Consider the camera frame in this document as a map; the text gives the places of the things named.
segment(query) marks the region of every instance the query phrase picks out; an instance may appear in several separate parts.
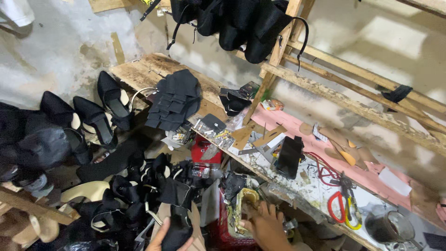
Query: yellow scissors handle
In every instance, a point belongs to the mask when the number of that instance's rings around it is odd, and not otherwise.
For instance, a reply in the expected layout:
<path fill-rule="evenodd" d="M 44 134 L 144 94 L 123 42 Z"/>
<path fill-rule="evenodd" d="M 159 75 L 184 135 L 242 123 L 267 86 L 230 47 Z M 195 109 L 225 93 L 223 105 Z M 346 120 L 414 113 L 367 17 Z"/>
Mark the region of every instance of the yellow scissors handle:
<path fill-rule="evenodd" d="M 351 206 L 351 197 L 349 197 L 347 200 L 347 208 L 345 210 L 345 225 L 347 225 L 350 229 L 358 230 L 362 227 L 361 223 L 358 222 L 358 224 L 356 226 L 352 226 L 350 224 L 350 221 L 348 220 L 348 212 L 350 211 L 350 206 Z"/>

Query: black fabric strip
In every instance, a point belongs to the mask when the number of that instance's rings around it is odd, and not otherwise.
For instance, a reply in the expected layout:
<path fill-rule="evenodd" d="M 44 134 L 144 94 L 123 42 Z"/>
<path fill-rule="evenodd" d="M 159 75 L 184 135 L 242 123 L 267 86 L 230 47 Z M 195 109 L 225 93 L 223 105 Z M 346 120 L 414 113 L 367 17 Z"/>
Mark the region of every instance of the black fabric strip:
<path fill-rule="evenodd" d="M 149 15 L 153 9 L 155 9 L 155 7 L 161 2 L 161 0 L 155 0 L 153 1 L 153 3 L 149 6 L 149 8 L 144 12 L 144 14 L 142 15 L 142 18 L 140 19 L 141 22 L 144 21 L 145 17 L 147 15 Z"/>
<path fill-rule="evenodd" d="M 298 69 L 298 71 L 300 71 L 300 69 L 301 69 L 301 56 L 304 53 L 306 44 L 308 42 L 308 34 L 310 33 L 310 28 L 308 27 L 308 23 L 307 23 L 307 21 L 304 18 L 302 18 L 302 17 L 294 17 L 294 18 L 301 20 L 304 23 L 304 25 L 305 25 L 305 40 L 304 40 L 304 43 L 302 45 L 301 51 L 299 51 L 299 54 L 297 55 L 297 60 L 299 61 L 299 69 Z"/>
<path fill-rule="evenodd" d="M 181 12 L 180 21 L 177 23 L 177 26 L 175 27 L 175 30 L 173 31 L 172 41 L 167 46 L 166 50 L 170 50 L 170 47 L 175 43 L 175 38 L 177 37 L 178 28 L 180 28 L 181 22 L 184 17 L 184 13 L 185 13 L 187 7 L 189 7 L 189 6 L 191 6 L 191 4 L 186 5 L 186 7 L 184 7 L 184 10 Z"/>
<path fill-rule="evenodd" d="M 397 103 L 398 104 L 398 102 L 403 100 L 412 90 L 413 90 L 412 87 L 402 84 L 398 88 L 396 88 L 394 91 L 391 91 L 389 93 L 381 92 L 381 94 L 383 95 L 383 97 L 385 99 L 390 100 L 393 103 Z M 396 113 L 395 110 L 390 109 L 390 108 L 387 109 L 387 111 Z"/>

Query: workbench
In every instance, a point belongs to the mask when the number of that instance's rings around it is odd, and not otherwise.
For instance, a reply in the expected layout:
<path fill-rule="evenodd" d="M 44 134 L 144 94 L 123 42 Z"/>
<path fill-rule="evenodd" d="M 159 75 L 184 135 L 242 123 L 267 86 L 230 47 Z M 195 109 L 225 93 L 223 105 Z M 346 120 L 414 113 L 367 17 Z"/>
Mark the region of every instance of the workbench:
<path fill-rule="evenodd" d="M 183 69 L 190 70 L 190 72 L 198 79 L 202 89 L 202 101 L 200 104 L 200 110 L 188 119 L 191 124 L 195 125 L 198 119 L 202 118 L 208 113 L 212 113 L 220 120 L 225 121 L 227 119 L 227 116 L 218 97 L 220 88 L 225 88 L 225 86 L 220 82 L 215 81 L 185 65 L 181 65 L 179 62 L 176 62 L 175 60 L 165 55 L 147 55 L 140 60 L 111 67 L 110 72 L 113 73 L 116 77 L 120 78 L 122 82 L 132 87 L 133 89 L 140 90 L 145 87 L 155 87 L 158 81 L 166 75 Z M 145 96 L 148 100 L 153 99 L 153 96 L 150 96 L 150 94 L 150 92 L 146 92 Z M 257 110 L 254 112 L 252 119 L 260 125 L 264 123 L 263 121 L 268 121 L 266 125 L 267 130 L 272 130 L 273 128 L 275 128 L 277 126 L 276 122 L 283 123 L 284 120 L 289 120 L 289 118 L 283 118 L 282 121 L 278 121 L 275 120 L 274 117 L 264 117 L 262 120 L 262 116 L 264 116 L 262 115 L 263 112 L 265 111 L 262 111 L 262 108 L 257 107 Z M 220 145 L 219 148 L 221 150 L 223 150 L 226 154 L 256 173 L 259 177 L 270 183 L 275 183 L 283 188 L 284 191 L 286 191 L 286 194 L 282 199 L 290 202 L 290 204 L 292 204 L 293 206 L 298 207 L 299 209 L 310 215 L 317 223 L 326 222 L 327 219 L 331 218 L 327 209 L 327 201 L 330 196 L 333 195 L 340 188 L 329 187 L 320 182 L 318 176 L 314 173 L 315 171 L 317 172 L 317 170 L 315 170 L 314 168 L 316 165 L 314 160 L 307 158 L 304 163 L 301 163 L 299 165 L 296 180 L 287 180 L 286 178 L 273 172 L 269 167 L 270 163 L 260 153 L 239 156 L 238 149 L 235 149 L 231 146 L 234 142 L 234 139 L 229 138 L 224 143 L 220 144 L 220 138 L 215 139 L 211 137 L 213 136 L 212 134 L 204 134 L 204 131 L 209 130 L 205 126 L 203 126 L 201 130 L 198 130 L 198 128 L 199 127 L 196 127 L 193 130 L 208 139 L 214 145 Z M 301 136 L 298 133 L 298 127 L 297 130 L 295 128 L 288 128 L 288 132 L 286 134 Z M 313 143 L 311 143 L 311 146 L 306 144 L 306 151 L 308 151 L 307 147 L 314 147 L 314 145 Z M 342 163 L 338 160 L 330 159 L 329 157 L 324 157 L 324 159 L 330 164 L 333 162 L 337 165 L 341 165 L 339 163 Z M 398 197 L 397 194 L 391 194 L 391 191 L 389 191 L 389 194 L 380 194 L 379 191 L 376 191 L 377 187 L 384 185 L 382 183 L 376 184 L 380 181 L 377 179 L 377 174 L 372 173 L 372 171 L 366 172 L 362 169 L 358 171 L 357 169 L 359 168 L 357 167 L 343 166 L 340 168 L 345 168 L 347 176 L 350 177 L 354 182 L 356 181 L 356 183 L 358 184 L 358 187 L 355 190 L 355 196 L 357 198 L 359 207 L 365 207 L 367 205 L 378 205 L 387 209 L 391 209 L 396 208 L 397 205 L 401 205 L 403 207 L 406 207 L 409 211 L 415 212 L 415 210 L 411 208 L 411 206 L 413 206 L 413 203 L 411 203 L 411 197 Z M 362 186 L 364 184 L 361 185 L 361 183 L 358 183 L 357 179 L 361 177 L 360 174 L 370 176 L 370 179 L 373 179 L 371 183 L 375 183 L 374 186 L 371 186 L 372 184 L 367 184 L 368 187 L 364 187 Z M 430 223 L 435 224 L 437 227 L 442 227 L 442 223 L 441 221 L 439 222 L 439 218 L 437 217 L 437 215 L 432 214 L 432 210 L 435 210 L 435 203 L 428 203 L 428 201 L 429 200 L 423 198 L 422 194 L 417 194 L 417 208 L 424 208 L 428 210 L 428 212 L 424 214 L 424 211 L 419 210 L 415 213 L 420 215 L 423 219 L 428 220 Z M 333 203 L 333 211 L 336 215 L 338 215 L 338 217 L 340 216 L 339 206 L 337 202 Z M 365 217 L 367 215 L 366 213 L 367 212 L 363 213 L 363 220 L 365 220 Z M 384 245 L 379 244 L 370 238 L 364 226 L 359 230 L 349 229 L 344 224 L 339 223 L 335 223 L 333 226 L 346 235 L 350 236 L 352 239 L 356 240 L 369 250 L 386 250 Z"/>

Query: red scissors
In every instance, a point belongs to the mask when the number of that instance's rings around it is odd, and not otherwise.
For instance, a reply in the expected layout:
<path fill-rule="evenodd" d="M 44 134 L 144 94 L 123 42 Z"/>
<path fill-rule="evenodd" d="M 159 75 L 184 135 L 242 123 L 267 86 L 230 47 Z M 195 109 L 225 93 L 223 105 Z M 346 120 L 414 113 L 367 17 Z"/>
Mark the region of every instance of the red scissors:
<path fill-rule="evenodd" d="M 331 208 L 331 204 L 333 203 L 333 200 L 335 199 L 335 198 L 338 198 L 338 201 L 339 201 L 339 207 L 340 207 L 340 209 L 341 209 L 341 219 L 338 219 L 337 217 L 336 217 L 336 215 L 333 213 L 333 209 Z M 330 197 L 330 199 L 328 200 L 328 212 L 330 213 L 330 216 L 336 221 L 336 222 L 339 222 L 339 223 L 344 223 L 345 222 L 345 210 L 344 210 L 344 203 L 342 202 L 342 194 L 341 194 L 341 192 L 336 192 L 336 193 L 334 193 L 331 197 Z"/>

